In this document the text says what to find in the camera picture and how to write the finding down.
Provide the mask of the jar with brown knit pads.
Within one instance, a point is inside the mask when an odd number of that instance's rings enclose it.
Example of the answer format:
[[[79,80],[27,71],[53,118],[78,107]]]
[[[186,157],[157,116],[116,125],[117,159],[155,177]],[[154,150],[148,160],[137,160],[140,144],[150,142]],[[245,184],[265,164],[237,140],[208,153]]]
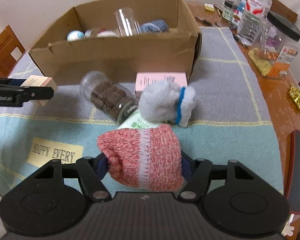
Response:
[[[81,80],[79,91],[86,100],[119,125],[138,108],[136,96],[99,71],[87,73]]]

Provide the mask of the green white small box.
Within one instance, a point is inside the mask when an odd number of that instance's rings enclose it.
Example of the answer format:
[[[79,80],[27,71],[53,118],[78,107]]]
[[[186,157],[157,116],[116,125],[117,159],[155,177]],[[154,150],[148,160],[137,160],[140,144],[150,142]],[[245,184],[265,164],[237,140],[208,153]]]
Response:
[[[151,122],[145,120],[140,110],[135,110],[117,129],[133,128],[133,129],[145,129],[145,128],[156,128],[160,126],[162,122]]]

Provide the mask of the blue knitted sock roll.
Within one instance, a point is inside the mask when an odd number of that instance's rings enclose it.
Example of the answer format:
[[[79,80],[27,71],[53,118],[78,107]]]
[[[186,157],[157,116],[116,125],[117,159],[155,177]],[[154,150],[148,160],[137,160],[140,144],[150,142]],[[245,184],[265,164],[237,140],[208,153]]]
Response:
[[[153,20],[140,26],[142,33],[164,33],[169,30],[168,24],[164,20]]]

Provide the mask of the clear water bottle red label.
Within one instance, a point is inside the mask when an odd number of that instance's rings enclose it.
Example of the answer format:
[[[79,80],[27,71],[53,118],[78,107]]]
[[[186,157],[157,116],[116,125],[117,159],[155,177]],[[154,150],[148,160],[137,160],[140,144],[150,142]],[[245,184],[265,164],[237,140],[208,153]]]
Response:
[[[250,46],[255,40],[260,22],[266,18],[272,5],[272,0],[246,0],[245,9],[237,29],[243,44]]]

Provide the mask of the clear plastic jar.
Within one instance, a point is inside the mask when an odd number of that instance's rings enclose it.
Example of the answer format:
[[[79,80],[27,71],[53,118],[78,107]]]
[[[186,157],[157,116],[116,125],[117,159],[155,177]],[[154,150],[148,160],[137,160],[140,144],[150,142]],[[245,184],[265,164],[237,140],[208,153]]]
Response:
[[[140,26],[135,20],[133,10],[129,7],[115,11],[117,32],[121,37],[129,37],[140,33]]]

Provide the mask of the gold foil ornament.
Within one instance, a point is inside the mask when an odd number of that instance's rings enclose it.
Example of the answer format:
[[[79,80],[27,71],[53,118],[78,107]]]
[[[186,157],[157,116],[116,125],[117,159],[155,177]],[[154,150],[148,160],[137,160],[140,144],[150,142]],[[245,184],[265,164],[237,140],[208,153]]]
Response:
[[[290,85],[288,95],[296,105],[297,109],[300,110],[300,89],[294,85]]]

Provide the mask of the wooden chair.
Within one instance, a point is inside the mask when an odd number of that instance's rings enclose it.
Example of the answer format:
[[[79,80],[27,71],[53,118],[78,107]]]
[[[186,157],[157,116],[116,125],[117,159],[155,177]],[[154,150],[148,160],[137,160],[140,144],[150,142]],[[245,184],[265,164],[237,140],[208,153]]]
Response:
[[[8,77],[15,67],[17,60],[11,53],[16,48],[19,49],[21,54],[26,51],[10,25],[7,25],[0,33],[0,77]]]
[[[296,23],[298,14],[293,10],[289,9],[289,7],[285,6],[279,0],[272,0],[272,5],[270,9],[278,14],[284,16],[289,20],[291,23]]]

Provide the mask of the wooden chair far right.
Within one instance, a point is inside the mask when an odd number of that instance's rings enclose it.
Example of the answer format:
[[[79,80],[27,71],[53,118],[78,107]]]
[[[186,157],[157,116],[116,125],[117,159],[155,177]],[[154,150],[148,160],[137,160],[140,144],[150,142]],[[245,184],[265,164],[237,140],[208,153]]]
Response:
[[[270,9],[278,14],[284,16],[289,20],[291,23],[296,23],[298,14],[293,10],[289,9],[289,7],[285,6],[279,0],[272,0],[272,5]]]

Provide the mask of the red black phone case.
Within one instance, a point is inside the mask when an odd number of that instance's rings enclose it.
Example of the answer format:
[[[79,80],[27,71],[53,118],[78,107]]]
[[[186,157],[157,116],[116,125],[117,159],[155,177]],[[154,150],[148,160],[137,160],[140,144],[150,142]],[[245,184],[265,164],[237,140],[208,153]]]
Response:
[[[291,133],[289,172],[285,197],[290,204],[291,213],[300,215],[300,131]]]

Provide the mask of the brown cardboard box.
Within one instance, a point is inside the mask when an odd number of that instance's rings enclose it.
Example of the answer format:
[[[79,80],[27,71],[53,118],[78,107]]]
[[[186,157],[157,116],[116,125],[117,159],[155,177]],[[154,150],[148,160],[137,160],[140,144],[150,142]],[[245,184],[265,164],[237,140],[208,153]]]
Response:
[[[94,37],[69,42],[73,30],[117,30],[115,12],[130,8],[140,24],[164,20],[164,33]],[[78,84],[92,70],[115,82],[134,82],[139,72],[183,72],[191,76],[202,35],[183,0],[98,0],[77,5],[51,24],[30,49],[41,72],[58,85]]]

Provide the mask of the small bottle black cap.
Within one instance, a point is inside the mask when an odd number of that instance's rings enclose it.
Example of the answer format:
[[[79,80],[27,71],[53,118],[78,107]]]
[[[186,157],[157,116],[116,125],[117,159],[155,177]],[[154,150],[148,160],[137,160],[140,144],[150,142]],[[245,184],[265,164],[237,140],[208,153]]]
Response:
[[[223,2],[222,18],[226,22],[230,22],[233,16],[234,1],[225,0]]]

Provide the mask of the small bottle blue label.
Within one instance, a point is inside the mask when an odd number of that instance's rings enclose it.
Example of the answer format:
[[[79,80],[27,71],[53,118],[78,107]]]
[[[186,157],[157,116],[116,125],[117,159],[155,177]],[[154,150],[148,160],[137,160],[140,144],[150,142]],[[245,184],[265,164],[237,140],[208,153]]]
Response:
[[[237,29],[239,26],[243,12],[245,10],[246,3],[247,3],[246,0],[241,0],[238,4],[237,8],[234,10],[231,24],[235,29]]]

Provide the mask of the pink knitted sock roll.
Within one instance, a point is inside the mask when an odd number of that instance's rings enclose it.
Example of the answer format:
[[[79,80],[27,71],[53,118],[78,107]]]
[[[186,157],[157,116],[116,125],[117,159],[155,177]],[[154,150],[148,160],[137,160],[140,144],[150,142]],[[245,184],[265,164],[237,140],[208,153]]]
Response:
[[[120,184],[151,191],[177,191],[183,184],[180,142],[168,124],[109,131],[97,146]]]

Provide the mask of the large jar black lid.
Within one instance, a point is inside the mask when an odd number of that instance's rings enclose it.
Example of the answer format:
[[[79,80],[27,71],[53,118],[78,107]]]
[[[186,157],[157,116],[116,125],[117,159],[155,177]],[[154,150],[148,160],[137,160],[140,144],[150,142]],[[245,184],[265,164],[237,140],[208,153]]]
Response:
[[[299,53],[300,30],[274,11],[260,23],[248,56],[263,77],[280,79]]]

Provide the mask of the grey white sock roll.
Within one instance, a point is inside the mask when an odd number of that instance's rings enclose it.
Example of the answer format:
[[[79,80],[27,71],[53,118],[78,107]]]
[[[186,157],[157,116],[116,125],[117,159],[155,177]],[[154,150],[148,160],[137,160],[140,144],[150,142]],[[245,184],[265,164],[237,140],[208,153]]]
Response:
[[[141,116],[147,121],[172,122],[186,127],[196,106],[196,92],[193,87],[181,87],[167,80],[147,86],[139,99]]]

